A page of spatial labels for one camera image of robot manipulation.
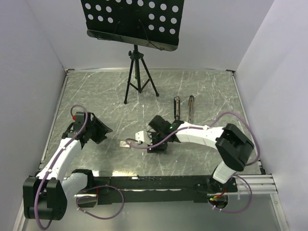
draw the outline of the gray marble surface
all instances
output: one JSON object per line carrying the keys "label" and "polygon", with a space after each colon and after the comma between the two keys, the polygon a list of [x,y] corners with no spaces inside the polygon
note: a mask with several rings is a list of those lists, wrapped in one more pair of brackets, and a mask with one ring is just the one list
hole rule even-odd
{"label": "gray marble surface", "polygon": [[[76,168],[87,168],[92,169],[95,176],[210,175],[221,161],[217,150],[212,148],[193,143],[169,143],[167,154],[148,154],[143,150],[120,148],[119,144],[125,138],[134,138],[136,132],[149,129],[148,122],[155,115],[172,122],[176,95],[181,99],[181,120],[187,119],[189,96],[195,96],[193,123],[196,125],[210,124],[223,111],[244,116],[231,72],[150,70],[150,73],[160,96],[155,96],[151,84],[141,94],[131,87],[126,105],[123,100],[128,71],[68,73],[45,164],[72,121],[71,106],[78,103],[93,112],[113,132],[99,145],[89,141],[74,159],[68,174]],[[145,71],[141,71],[141,82],[146,79]],[[224,116],[218,126],[227,123],[234,123],[249,134],[232,115]],[[241,174],[260,174],[258,164],[246,167]]]}

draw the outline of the tripod leg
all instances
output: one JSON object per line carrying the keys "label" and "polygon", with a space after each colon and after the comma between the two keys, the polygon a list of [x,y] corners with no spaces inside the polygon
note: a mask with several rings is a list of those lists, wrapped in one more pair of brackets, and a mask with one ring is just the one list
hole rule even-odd
{"label": "tripod leg", "polygon": [[133,71],[133,66],[134,66],[134,60],[132,59],[131,63],[130,63],[130,69],[129,69],[129,75],[128,75],[124,104],[127,104],[127,96],[128,96],[128,90],[129,90],[129,85],[130,85],[131,73]]}
{"label": "tripod leg", "polygon": [[155,91],[155,93],[156,93],[156,96],[158,97],[159,94],[158,94],[158,92],[157,92],[157,90],[156,90],[156,87],[155,87],[155,85],[154,85],[154,82],[153,82],[153,80],[152,80],[152,77],[151,77],[151,75],[150,75],[150,72],[149,72],[149,70],[148,70],[148,67],[146,66],[145,61],[144,61],[143,58],[141,58],[141,61],[142,61],[142,64],[143,64],[143,66],[144,66],[144,69],[145,69],[146,73],[147,73],[148,76],[149,76],[149,79],[150,79],[150,81],[151,81],[151,83],[152,83],[152,86],[153,86],[153,88],[154,88],[154,91]]}
{"label": "tripod leg", "polygon": [[140,68],[139,68],[139,59],[135,60],[135,71],[138,83],[138,92],[141,93],[141,81],[140,81]]}

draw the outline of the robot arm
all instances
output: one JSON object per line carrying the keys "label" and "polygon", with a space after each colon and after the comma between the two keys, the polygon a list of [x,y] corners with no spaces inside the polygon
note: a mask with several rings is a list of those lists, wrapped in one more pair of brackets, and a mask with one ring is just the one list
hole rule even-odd
{"label": "robot arm", "polygon": [[175,120],[172,124],[156,115],[149,123],[154,132],[140,131],[136,133],[136,140],[151,146],[165,139],[175,130],[182,129],[169,137],[161,145],[148,150],[150,153],[165,153],[167,142],[193,142],[218,150],[222,162],[213,172],[213,179],[225,184],[237,171],[243,171],[254,144],[234,125],[210,128],[208,126],[192,125],[184,121]]}
{"label": "robot arm", "polygon": [[[67,200],[82,189],[93,187],[93,174],[91,170],[77,169],[64,180],[73,159],[81,153],[84,145],[91,139],[97,144],[105,140],[106,133],[112,132],[93,113],[88,113],[88,120],[83,131],[65,147],[69,140],[80,130],[85,123],[86,114],[77,112],[73,117],[74,122],[69,125],[62,135],[60,145],[51,158],[50,162],[35,177],[29,177],[23,185],[24,214],[26,218],[35,218],[34,200],[39,184],[47,176],[44,186],[38,198],[38,213],[40,219],[60,220],[66,211]],[[58,152],[62,150],[55,165],[50,170],[51,163],[56,158]]]}

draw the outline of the white backdrop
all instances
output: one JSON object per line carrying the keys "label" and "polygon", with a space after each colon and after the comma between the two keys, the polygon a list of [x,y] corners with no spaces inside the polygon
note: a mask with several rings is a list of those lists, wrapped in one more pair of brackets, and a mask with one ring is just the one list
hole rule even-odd
{"label": "white backdrop", "polygon": [[22,185],[42,157],[64,69],[24,0],[0,7],[0,230],[13,228]]}
{"label": "white backdrop", "polygon": [[293,231],[308,230],[307,12],[307,0],[275,0],[235,72]]}
{"label": "white backdrop", "polygon": [[[64,68],[129,67],[127,53],[133,46],[88,37],[79,0],[27,2]],[[236,70],[272,3],[185,0],[178,50],[140,50],[149,67]]]}

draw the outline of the tripod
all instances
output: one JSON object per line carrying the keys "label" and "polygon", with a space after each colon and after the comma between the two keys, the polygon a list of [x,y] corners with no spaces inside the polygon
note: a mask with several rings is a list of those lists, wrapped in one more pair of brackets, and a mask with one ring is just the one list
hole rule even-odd
{"label": "tripod", "polygon": [[[154,91],[156,93],[156,96],[159,96],[157,90],[156,90],[156,87],[154,85],[154,82],[151,78],[151,75],[150,75],[150,72],[145,64],[145,61],[143,59],[143,54],[140,53],[138,51],[138,46],[137,45],[134,45],[134,51],[131,52],[129,51],[128,55],[130,56],[130,59],[131,59],[131,63],[130,63],[130,69],[129,69],[129,75],[128,75],[128,81],[127,81],[127,88],[126,88],[126,94],[125,94],[125,100],[124,100],[124,104],[127,104],[127,96],[128,96],[128,90],[129,90],[129,86],[131,85],[134,89],[136,89],[139,93],[142,92],[142,90],[144,89],[144,87],[148,84],[148,82],[151,82],[153,88],[154,88]],[[140,81],[140,67],[139,67],[139,59],[141,59],[141,62],[144,66],[144,69],[146,71],[146,73],[148,74],[148,80],[145,82],[145,84],[141,87],[141,81]],[[133,85],[130,80],[131,80],[131,73],[133,71],[133,66],[134,66],[134,62],[135,62],[135,75],[136,75],[136,79],[137,79],[137,84],[138,84],[138,87],[136,87],[135,85]]]}

